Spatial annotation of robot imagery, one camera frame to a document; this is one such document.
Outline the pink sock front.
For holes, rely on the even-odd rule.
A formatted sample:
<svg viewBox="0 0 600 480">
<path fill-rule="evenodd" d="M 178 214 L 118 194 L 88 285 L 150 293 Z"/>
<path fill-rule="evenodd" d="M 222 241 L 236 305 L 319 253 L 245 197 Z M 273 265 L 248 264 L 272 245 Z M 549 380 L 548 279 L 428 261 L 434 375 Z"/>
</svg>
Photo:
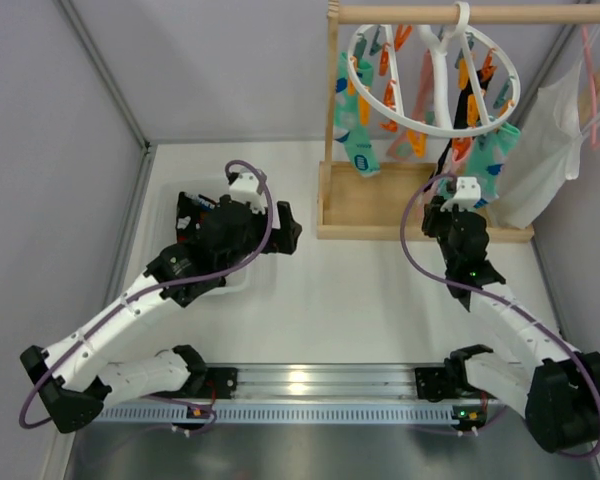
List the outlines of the pink sock front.
<svg viewBox="0 0 600 480">
<path fill-rule="evenodd" d="M 459 176 L 471 154 L 473 143 L 473 140 L 462 140 L 460 146 L 455 147 L 453 141 L 450 141 L 438 159 L 433 176 L 443 173 Z M 434 182 L 417 200 L 417 217 L 420 220 L 424 218 L 425 205 L 429 204 L 435 196 L 449 199 L 452 196 L 451 191 L 454 187 L 455 181 L 450 178 L 443 178 Z"/>
</svg>

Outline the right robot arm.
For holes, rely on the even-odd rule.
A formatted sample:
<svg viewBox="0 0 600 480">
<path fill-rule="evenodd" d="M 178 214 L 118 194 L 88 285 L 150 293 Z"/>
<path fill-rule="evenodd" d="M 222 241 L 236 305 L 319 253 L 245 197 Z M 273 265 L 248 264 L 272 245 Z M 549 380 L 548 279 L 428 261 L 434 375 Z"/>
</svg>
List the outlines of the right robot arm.
<svg viewBox="0 0 600 480">
<path fill-rule="evenodd" d="M 440 247 L 444 282 L 467 312 L 484 321 L 514 357 L 473 345 L 445 365 L 465 390 L 484 390 L 516 411 L 536 443 L 555 453 L 600 439 L 600 353 L 582 353 L 531 317 L 487 258 L 485 219 L 435 196 L 423 233 Z"/>
</svg>

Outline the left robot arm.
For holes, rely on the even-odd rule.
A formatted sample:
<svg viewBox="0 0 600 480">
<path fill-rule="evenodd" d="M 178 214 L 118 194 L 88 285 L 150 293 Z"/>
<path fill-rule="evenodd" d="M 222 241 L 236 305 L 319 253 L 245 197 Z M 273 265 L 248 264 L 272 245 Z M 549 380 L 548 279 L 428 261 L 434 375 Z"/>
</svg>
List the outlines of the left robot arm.
<svg viewBox="0 0 600 480">
<path fill-rule="evenodd" d="M 302 232 L 286 201 L 276 204 L 279 225 L 266 211 L 222 196 L 202 213 L 179 212 L 185 227 L 118 300 L 81 329 L 46 348 L 32 345 L 20 361 L 49 420 L 63 434 L 91 423 L 106 408 L 141 397 L 193 398 L 205 387 L 207 366 L 190 345 L 140 361 L 115 356 L 141 333 L 225 287 L 228 275 L 257 254 L 291 255 Z"/>
</svg>

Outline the black sock on hanger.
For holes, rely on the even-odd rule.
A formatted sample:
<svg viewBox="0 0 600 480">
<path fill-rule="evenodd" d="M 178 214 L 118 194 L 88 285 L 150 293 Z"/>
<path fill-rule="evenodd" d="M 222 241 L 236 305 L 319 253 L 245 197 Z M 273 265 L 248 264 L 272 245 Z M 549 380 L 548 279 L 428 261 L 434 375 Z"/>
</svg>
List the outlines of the black sock on hanger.
<svg viewBox="0 0 600 480">
<path fill-rule="evenodd" d="M 468 99 L 472 93 L 473 93 L 472 87 L 470 85 L 467 85 L 459 94 L 455 118 L 454 118 L 454 127 L 456 129 L 464 129 L 464 128 L 468 127 L 468 122 L 467 122 Z M 437 160 L 436 169 L 431 174 L 432 177 L 439 175 L 442 172 L 451 147 L 452 147 L 452 141 L 449 140 Z"/>
</svg>

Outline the white round clip hanger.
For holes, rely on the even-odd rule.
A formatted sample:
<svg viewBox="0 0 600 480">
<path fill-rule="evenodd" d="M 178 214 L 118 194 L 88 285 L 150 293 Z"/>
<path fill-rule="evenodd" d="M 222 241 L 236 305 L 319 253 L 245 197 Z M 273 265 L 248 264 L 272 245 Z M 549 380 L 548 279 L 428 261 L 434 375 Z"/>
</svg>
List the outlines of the white round clip hanger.
<svg viewBox="0 0 600 480">
<path fill-rule="evenodd" d="M 375 111 L 404 126 L 406 129 L 419 134 L 438 138 L 468 138 L 485 135 L 501 127 L 509 120 L 520 101 L 521 82 L 519 74 L 509 56 L 487 35 L 477 30 L 476 24 L 509 24 L 506 18 L 507 9 L 503 6 L 481 7 L 472 9 L 467 2 L 458 1 L 450 7 L 342 7 L 339 11 L 340 25 L 353 24 L 359 28 L 352 35 L 347 50 L 347 69 L 353 88 L 358 95 Z M 435 123 L 426 124 L 420 120 L 404 115 L 404 105 L 401 83 L 397 71 L 395 38 L 392 26 L 394 24 L 414 26 L 421 41 L 425 44 L 431 59 L 431 68 L 425 79 L 427 91 L 432 94 L 435 112 Z M 355 47 L 358 39 L 374 25 L 379 25 L 385 31 L 386 42 L 383 50 L 384 58 L 388 61 L 391 74 L 389 85 L 392 87 L 393 103 L 385 104 L 376 98 L 361 82 L 356 73 L 354 62 Z M 511 98 L 504 104 L 504 109 L 497 116 L 489 114 L 478 75 L 475 71 L 469 40 L 484 45 L 489 52 L 495 54 L 508 74 Z M 462 60 L 466 66 L 466 77 L 472 87 L 475 108 L 480 124 L 464 129 L 453 126 L 453 119 L 448 105 L 448 68 L 446 55 L 449 43 L 459 42 L 463 52 Z"/>
</svg>

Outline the teal sock right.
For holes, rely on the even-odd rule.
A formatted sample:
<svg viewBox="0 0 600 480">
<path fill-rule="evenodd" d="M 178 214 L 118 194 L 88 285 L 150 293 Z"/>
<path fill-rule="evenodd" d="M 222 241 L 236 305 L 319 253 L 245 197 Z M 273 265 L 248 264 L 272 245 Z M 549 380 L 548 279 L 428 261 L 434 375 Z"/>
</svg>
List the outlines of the teal sock right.
<svg viewBox="0 0 600 480">
<path fill-rule="evenodd" d="M 475 177 L 480 185 L 481 197 L 474 204 L 475 209 L 485 207 L 498 198 L 498 177 L 509 152 L 517 145 L 520 134 L 517 127 L 505 122 L 499 129 L 474 139 L 464 175 Z"/>
</svg>

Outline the teal sock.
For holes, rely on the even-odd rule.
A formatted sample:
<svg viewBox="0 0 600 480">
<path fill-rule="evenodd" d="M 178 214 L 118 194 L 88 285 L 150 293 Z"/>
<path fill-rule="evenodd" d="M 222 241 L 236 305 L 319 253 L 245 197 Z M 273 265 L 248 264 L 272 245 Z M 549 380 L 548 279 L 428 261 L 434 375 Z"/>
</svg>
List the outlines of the teal sock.
<svg viewBox="0 0 600 480">
<path fill-rule="evenodd" d="M 367 126 L 360 120 L 360 101 L 357 90 L 350 85 L 349 56 L 340 53 L 335 85 L 333 137 L 344 147 L 347 158 L 363 177 L 375 175 L 380 164 L 374 153 Z"/>
<path fill-rule="evenodd" d="M 520 134 L 517 127 L 505 122 L 499 129 L 474 139 L 464 175 L 475 177 L 480 185 L 481 197 L 474 204 L 475 209 L 485 207 L 498 198 L 498 177 L 509 152 L 517 145 Z"/>
</svg>

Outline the wooden clothes rack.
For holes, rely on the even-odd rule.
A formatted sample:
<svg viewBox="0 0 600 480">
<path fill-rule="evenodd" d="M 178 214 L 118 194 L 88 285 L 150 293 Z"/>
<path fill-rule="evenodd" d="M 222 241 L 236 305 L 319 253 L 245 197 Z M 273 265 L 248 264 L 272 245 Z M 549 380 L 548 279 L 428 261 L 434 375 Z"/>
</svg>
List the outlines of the wooden clothes rack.
<svg viewBox="0 0 600 480">
<path fill-rule="evenodd" d="M 484 5 L 466 6 L 344 6 L 337 1 L 328 4 L 327 11 L 327 101 L 325 127 L 325 158 L 319 165 L 317 200 L 317 237 L 330 240 L 394 241 L 400 236 L 423 240 L 424 236 L 413 222 L 402 224 L 403 208 L 432 171 L 429 165 L 391 163 L 370 177 L 357 173 L 350 163 L 333 159 L 333 126 L 338 79 L 338 30 L 342 25 L 354 25 L 363 34 L 374 25 L 386 31 L 389 41 L 394 39 L 392 27 L 405 23 L 416 26 L 430 52 L 433 66 L 433 96 L 438 125 L 415 121 L 404 114 L 403 99 L 395 50 L 388 50 L 391 88 L 394 107 L 387 107 L 369 93 L 357 78 L 355 64 L 349 62 L 346 79 L 349 86 L 373 110 L 389 120 L 429 136 L 465 138 L 486 134 L 504 124 L 521 108 L 521 83 L 508 55 L 495 41 L 478 31 L 486 25 L 600 24 L 600 4 L 569 5 Z M 494 51 L 511 78 L 512 99 L 494 120 L 487 117 L 482 99 L 477 101 L 481 127 L 455 129 L 447 109 L 448 82 L 445 39 L 430 32 L 430 25 L 452 25 L 463 34 L 471 33 L 486 48 Z"/>
</svg>

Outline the white cloth garment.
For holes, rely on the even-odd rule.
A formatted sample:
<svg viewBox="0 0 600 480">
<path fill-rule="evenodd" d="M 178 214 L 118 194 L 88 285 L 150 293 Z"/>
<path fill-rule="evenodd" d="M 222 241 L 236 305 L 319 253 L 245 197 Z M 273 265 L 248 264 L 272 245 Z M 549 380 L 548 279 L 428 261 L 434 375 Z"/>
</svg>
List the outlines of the white cloth garment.
<svg viewBox="0 0 600 480">
<path fill-rule="evenodd" d="M 578 178 L 581 68 L 581 62 L 575 63 L 559 80 L 538 90 L 499 177 L 492 211 L 500 225 L 527 228 L 566 181 Z"/>
</svg>

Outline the teal sock left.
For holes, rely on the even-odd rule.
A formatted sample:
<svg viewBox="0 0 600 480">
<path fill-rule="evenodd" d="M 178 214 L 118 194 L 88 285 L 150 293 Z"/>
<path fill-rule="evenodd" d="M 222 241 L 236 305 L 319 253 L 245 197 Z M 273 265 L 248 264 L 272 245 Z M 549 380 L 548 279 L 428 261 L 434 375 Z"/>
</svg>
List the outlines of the teal sock left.
<svg viewBox="0 0 600 480">
<path fill-rule="evenodd" d="M 350 85 L 349 56 L 340 53 L 335 85 L 333 137 L 344 147 L 347 158 L 363 177 L 375 175 L 380 164 L 374 153 L 367 126 L 360 120 L 360 101 L 357 90 Z"/>
</svg>

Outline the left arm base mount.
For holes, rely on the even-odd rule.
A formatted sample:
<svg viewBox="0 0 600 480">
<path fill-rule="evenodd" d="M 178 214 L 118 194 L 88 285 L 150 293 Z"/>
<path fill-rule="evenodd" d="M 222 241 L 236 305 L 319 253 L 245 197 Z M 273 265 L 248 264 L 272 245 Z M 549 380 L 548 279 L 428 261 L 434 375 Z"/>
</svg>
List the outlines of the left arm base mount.
<svg viewBox="0 0 600 480">
<path fill-rule="evenodd" d="M 234 367 L 209 367 L 197 397 L 208 400 L 232 399 L 238 385 L 238 373 L 239 370 Z"/>
</svg>

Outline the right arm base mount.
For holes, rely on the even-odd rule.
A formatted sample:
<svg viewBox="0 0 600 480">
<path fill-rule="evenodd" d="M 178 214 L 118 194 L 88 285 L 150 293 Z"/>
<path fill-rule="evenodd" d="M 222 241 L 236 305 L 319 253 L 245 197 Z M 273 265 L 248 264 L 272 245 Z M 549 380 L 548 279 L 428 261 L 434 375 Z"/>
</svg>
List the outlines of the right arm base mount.
<svg viewBox="0 0 600 480">
<path fill-rule="evenodd" d="M 420 400 L 440 402 L 456 397 L 453 382 L 444 367 L 418 367 L 414 369 L 414 376 Z"/>
</svg>

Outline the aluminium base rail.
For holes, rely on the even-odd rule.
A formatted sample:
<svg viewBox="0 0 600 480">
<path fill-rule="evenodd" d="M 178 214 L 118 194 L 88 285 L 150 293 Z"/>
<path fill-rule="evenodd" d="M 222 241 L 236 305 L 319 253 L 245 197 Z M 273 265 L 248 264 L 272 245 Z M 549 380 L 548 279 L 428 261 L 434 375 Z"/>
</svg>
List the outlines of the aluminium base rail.
<svg viewBox="0 0 600 480">
<path fill-rule="evenodd" d="M 239 370 L 234 400 L 238 399 L 419 399 L 414 369 L 440 365 L 341 364 L 208 366 L 196 374 L 202 387 L 209 367 L 234 367 Z M 476 399 L 478 394 L 454 387 L 454 399 Z"/>
</svg>

